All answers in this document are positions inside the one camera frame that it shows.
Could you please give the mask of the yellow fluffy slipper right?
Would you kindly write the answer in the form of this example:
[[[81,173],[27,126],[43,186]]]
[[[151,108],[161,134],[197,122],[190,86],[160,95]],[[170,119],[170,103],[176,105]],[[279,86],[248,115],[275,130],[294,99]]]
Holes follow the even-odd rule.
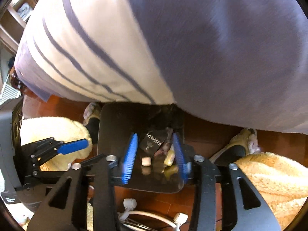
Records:
[[[257,131],[244,128],[209,160],[216,165],[235,163],[265,199],[281,229],[298,214],[307,199],[307,168],[258,146]]]

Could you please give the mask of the yellow fluffy slipper left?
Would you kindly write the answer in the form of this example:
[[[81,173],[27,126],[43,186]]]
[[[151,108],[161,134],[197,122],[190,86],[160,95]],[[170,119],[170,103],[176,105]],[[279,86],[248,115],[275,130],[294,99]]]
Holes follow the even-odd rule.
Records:
[[[74,160],[86,159],[98,143],[101,106],[90,103],[84,111],[84,122],[80,123],[66,117],[37,117],[21,122],[21,145],[53,137],[65,143],[86,139],[85,149],[70,154],[59,154],[40,166],[42,171],[66,171]]]

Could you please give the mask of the yellow lotion bottle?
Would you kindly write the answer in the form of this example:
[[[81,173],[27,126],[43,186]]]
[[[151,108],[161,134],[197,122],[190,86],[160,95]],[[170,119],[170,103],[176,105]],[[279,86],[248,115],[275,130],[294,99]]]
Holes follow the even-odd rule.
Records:
[[[170,149],[167,152],[163,163],[164,163],[165,166],[172,166],[174,159],[175,159],[175,152],[174,152],[174,150]]]

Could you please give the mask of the white tape roll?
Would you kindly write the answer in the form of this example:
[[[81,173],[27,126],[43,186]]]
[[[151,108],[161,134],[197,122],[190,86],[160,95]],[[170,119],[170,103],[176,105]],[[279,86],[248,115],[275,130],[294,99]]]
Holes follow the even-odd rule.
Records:
[[[142,157],[141,159],[141,164],[144,167],[149,167],[151,166],[151,157]]]

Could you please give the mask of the black cardboard box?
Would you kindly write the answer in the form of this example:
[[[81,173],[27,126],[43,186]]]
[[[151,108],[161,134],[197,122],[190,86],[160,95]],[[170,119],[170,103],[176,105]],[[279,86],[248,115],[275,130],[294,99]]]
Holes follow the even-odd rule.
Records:
[[[149,156],[153,156],[163,143],[156,132],[148,132],[139,143],[139,147]]]

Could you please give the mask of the yellow fluffy slipper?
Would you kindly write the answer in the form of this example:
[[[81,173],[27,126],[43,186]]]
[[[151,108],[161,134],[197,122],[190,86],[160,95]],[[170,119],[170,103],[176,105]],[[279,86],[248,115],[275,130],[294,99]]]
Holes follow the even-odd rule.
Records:
[[[307,199],[307,168],[258,146],[257,131],[244,128],[209,160],[216,165],[235,163],[265,199],[281,229],[298,214]]]
[[[101,106],[90,103],[84,111],[84,122],[80,123],[66,117],[37,117],[21,122],[21,145],[53,137],[65,143],[86,139],[85,149],[70,154],[59,154],[40,166],[42,171],[66,171],[74,160],[86,159],[98,143]]]

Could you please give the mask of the black trash bin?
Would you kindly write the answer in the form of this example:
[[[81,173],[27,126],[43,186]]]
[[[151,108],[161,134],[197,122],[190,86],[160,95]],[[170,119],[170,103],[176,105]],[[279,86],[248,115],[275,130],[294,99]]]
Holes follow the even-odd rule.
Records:
[[[184,180],[177,159],[164,160],[173,135],[181,141],[184,113],[175,105],[109,103],[100,113],[98,154],[114,155],[115,184],[152,193],[177,193]]]

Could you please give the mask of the blue white striped bedspread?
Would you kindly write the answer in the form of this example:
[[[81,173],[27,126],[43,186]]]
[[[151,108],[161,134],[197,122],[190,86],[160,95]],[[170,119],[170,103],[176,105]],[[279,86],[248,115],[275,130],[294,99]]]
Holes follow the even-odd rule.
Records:
[[[43,100],[176,104],[307,133],[301,0],[39,0],[14,66]]]

